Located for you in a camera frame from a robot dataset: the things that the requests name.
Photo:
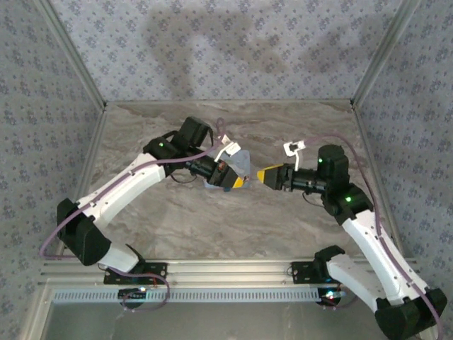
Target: floral wallpaper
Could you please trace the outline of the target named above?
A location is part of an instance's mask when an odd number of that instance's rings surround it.
[[[424,0],[360,108],[408,250],[449,298],[453,339],[453,3]]]
[[[400,0],[52,0],[107,101],[350,98]]]
[[[0,1],[0,339],[17,339],[98,115],[32,0]]]

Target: wall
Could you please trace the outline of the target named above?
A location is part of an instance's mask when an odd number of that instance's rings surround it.
[[[403,241],[449,298],[453,337],[453,3],[424,0],[360,112]]]
[[[0,1],[0,339],[16,339],[38,247],[72,195],[96,116],[31,0]]]
[[[52,0],[107,101],[350,98],[399,0]]]

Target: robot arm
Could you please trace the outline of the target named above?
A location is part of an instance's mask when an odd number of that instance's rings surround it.
[[[98,263],[123,273],[135,273],[137,264],[143,261],[141,256],[128,245],[111,242],[101,230],[139,194],[177,169],[188,169],[213,186],[239,188],[243,185],[243,179],[223,161],[208,155],[195,158],[202,153],[199,147],[209,132],[212,137],[209,125],[189,117],[179,131],[149,142],[126,169],[101,188],[76,203],[68,198],[63,200],[57,207],[58,224],[81,207],[86,208],[59,231],[58,237],[85,266]],[[222,151],[232,154],[239,149],[236,143],[229,143]]]
[[[285,151],[289,156],[305,148],[303,142],[288,144]],[[374,207],[365,193],[350,183],[348,165],[342,147],[325,145],[319,149],[316,170],[281,164],[259,171],[258,179],[274,190],[321,194],[325,210],[354,239],[379,281],[359,269],[338,246],[315,254],[318,276],[325,278],[325,282],[333,279],[349,287],[373,311],[389,339],[407,339],[435,324],[423,297],[438,315],[442,314],[447,299],[440,289],[428,287],[407,264],[384,228],[376,226]],[[420,288],[424,296],[414,287]]]

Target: patterned wallpaper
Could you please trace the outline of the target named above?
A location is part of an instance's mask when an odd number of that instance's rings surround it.
[[[453,339],[453,3],[424,0],[360,112],[408,249]]]
[[[52,0],[107,101],[350,98],[400,0]]]
[[[0,13],[0,339],[9,340],[98,113],[33,1],[2,0]]]

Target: gray marble floor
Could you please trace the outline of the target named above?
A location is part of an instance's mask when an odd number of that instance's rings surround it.
[[[341,132],[357,148],[372,181],[355,117],[345,107],[303,101],[133,103],[110,105],[106,114],[91,190],[124,169],[150,139],[178,129],[189,115],[212,125],[223,117],[228,136],[250,151],[252,174],[287,162],[284,142]],[[327,142],[342,144],[335,139]],[[304,167],[316,167],[317,149],[304,152]],[[353,181],[365,188],[351,153],[346,152]],[[320,202],[315,195],[309,198]],[[360,254],[354,241],[323,208],[304,202],[300,192],[272,191],[256,177],[250,188],[230,193],[207,190],[201,179],[181,185],[167,178],[131,202],[104,232],[148,258],[313,256],[332,244],[350,255]]]

